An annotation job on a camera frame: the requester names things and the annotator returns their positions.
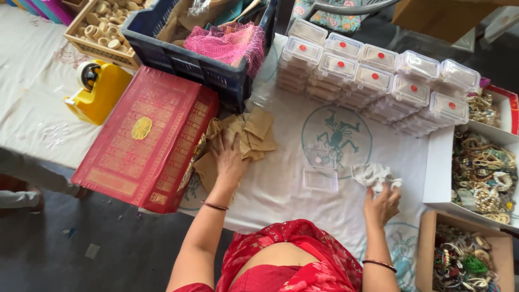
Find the floral cushion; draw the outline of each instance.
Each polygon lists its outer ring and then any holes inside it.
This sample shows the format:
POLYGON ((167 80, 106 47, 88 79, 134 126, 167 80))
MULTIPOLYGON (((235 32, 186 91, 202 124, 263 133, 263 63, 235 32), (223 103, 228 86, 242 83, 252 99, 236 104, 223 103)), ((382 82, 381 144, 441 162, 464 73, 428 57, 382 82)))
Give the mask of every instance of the floral cushion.
MULTIPOLYGON (((297 0, 294 6, 292 17, 300 18, 310 9, 315 0, 297 0)), ((329 3, 342 6, 360 6, 362 0, 328 0, 329 3)), ((360 28, 360 16, 343 16, 327 12, 317 11, 310 22, 324 28, 339 32, 353 33, 360 28)))

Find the red gift box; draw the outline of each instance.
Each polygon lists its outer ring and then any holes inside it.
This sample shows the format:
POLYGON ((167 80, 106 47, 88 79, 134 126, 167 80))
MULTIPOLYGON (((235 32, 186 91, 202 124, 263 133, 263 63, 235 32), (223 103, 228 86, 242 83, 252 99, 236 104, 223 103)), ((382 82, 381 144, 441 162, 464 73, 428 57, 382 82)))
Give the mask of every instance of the red gift box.
POLYGON ((174 213, 198 141, 218 113, 201 84, 141 66, 72 182, 156 213, 174 213))

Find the white tablecloth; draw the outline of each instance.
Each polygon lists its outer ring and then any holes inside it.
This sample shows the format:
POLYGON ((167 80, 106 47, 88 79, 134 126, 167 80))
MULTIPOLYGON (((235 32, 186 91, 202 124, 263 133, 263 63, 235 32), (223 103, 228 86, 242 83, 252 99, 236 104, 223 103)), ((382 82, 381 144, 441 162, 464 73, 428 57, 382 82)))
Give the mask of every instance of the white tablecloth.
MULTIPOLYGON (((7 5, 0 6, 0 147, 77 168, 101 127, 84 123, 65 107, 78 90, 77 66, 90 59, 62 36, 65 26, 7 5)), ((304 218, 336 237, 358 259, 366 247, 362 213, 365 189, 350 178, 349 165, 379 162, 403 178, 402 212, 386 227, 402 290, 414 291, 416 244, 428 138, 411 138, 353 111, 322 105, 274 87, 275 69, 286 38, 274 45, 254 82, 250 104, 275 117, 279 149, 255 162, 243 178, 225 219, 240 233, 274 222, 304 218), (338 155, 339 193, 303 189, 303 147, 327 147, 338 155)), ((197 176, 180 211, 195 215, 207 197, 197 176)))

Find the woman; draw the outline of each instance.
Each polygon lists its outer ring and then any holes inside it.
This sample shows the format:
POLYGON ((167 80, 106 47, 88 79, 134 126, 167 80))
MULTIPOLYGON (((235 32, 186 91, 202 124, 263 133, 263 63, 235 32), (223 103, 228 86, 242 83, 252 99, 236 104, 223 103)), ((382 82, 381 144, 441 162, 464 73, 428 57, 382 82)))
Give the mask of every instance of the woman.
MULTIPOLYGON (((221 136, 213 141, 218 179, 184 238, 166 292, 213 291, 225 211, 249 165, 241 159, 239 143, 238 134, 232 143, 221 136)), ((384 233, 384 225, 398 213, 399 199, 399 189, 391 192, 387 185, 376 198, 371 188, 366 192, 364 270, 331 235, 300 219, 248 235, 235 233, 216 291, 400 291, 384 233)))

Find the red saree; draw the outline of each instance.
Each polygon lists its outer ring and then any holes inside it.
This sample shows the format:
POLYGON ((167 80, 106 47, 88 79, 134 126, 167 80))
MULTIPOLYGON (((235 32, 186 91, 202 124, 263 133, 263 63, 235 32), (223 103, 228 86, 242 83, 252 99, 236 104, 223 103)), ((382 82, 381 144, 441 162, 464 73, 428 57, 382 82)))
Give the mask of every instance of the red saree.
MULTIPOLYGON (((355 258, 324 230, 312 222, 299 219, 284 223, 275 223, 258 232, 243 235, 234 233, 224 256, 222 277, 216 286, 216 292, 237 292, 238 282, 243 282, 241 275, 229 289, 231 282, 243 265, 261 249, 278 242, 290 242, 312 254, 320 262, 309 263, 300 269, 288 273, 292 275, 279 288, 267 289, 264 283, 268 279, 254 278, 254 268, 247 270, 249 282, 258 283, 257 289, 249 283, 247 291, 296 292, 296 291, 344 291, 358 292, 362 283, 362 267, 355 258)), ((207 292, 212 289, 205 284, 191 284, 175 292, 207 292)))

